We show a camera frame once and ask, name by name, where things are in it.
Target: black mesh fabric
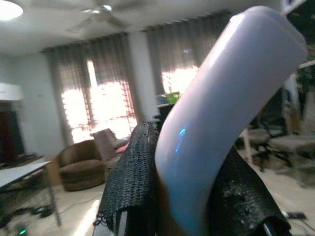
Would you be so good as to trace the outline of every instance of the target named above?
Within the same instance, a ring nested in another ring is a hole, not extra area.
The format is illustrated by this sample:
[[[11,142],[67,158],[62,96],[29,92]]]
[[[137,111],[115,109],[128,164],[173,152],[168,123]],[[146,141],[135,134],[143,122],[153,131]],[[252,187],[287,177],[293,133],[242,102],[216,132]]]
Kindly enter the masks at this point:
[[[115,231],[120,214],[128,212],[125,235],[155,235],[158,132],[150,122],[133,130],[130,143],[106,182],[95,224]]]
[[[158,133],[152,123],[135,127],[128,148],[106,182],[96,225],[116,231],[128,212],[125,236],[154,236],[156,231],[156,169]],[[210,232],[214,236],[260,236],[268,220],[277,235],[290,225],[255,171],[233,148],[223,163],[209,197]]]
[[[277,235],[290,235],[290,225],[265,184],[235,148],[227,155],[211,191],[209,219],[213,235],[266,235],[262,224],[267,220]]]

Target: pink cushion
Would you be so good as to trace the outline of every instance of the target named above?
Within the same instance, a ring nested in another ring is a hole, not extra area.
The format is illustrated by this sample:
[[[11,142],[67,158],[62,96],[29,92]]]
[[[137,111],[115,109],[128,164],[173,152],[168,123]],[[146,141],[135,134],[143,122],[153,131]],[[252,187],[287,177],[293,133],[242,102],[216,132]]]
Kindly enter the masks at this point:
[[[126,145],[116,149],[115,153],[122,153],[122,152],[124,152],[126,150],[126,148],[128,147],[128,145],[129,145],[129,142]]]

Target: green light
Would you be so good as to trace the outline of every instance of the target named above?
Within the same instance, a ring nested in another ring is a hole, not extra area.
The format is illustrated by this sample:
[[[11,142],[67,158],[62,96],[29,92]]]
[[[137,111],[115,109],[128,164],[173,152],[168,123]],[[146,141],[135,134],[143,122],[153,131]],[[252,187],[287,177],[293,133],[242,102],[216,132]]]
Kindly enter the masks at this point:
[[[26,233],[26,230],[22,230],[21,232],[20,232],[20,235],[23,235],[23,234],[25,234]]]

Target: ceiling light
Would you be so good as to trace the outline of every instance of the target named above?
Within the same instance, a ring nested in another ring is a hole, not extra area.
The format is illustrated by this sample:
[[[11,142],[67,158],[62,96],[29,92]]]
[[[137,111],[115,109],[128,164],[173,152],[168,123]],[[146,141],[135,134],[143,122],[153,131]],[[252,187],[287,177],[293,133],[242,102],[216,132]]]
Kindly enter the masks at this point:
[[[0,20],[11,20],[22,15],[23,9],[18,4],[10,1],[0,0]]]
[[[103,5],[103,7],[108,11],[112,11],[112,7],[110,5]]]

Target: green object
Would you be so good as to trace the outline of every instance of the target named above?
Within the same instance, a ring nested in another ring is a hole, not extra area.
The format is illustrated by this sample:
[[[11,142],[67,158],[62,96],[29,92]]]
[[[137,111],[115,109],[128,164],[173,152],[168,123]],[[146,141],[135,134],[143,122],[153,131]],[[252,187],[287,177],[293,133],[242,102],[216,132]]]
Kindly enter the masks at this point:
[[[26,233],[26,230],[22,230],[21,232],[20,232],[20,235],[23,235],[23,234],[25,234]]]
[[[167,103],[170,105],[173,105],[177,102],[179,97],[180,97],[179,92],[173,92],[173,93],[166,94]]]

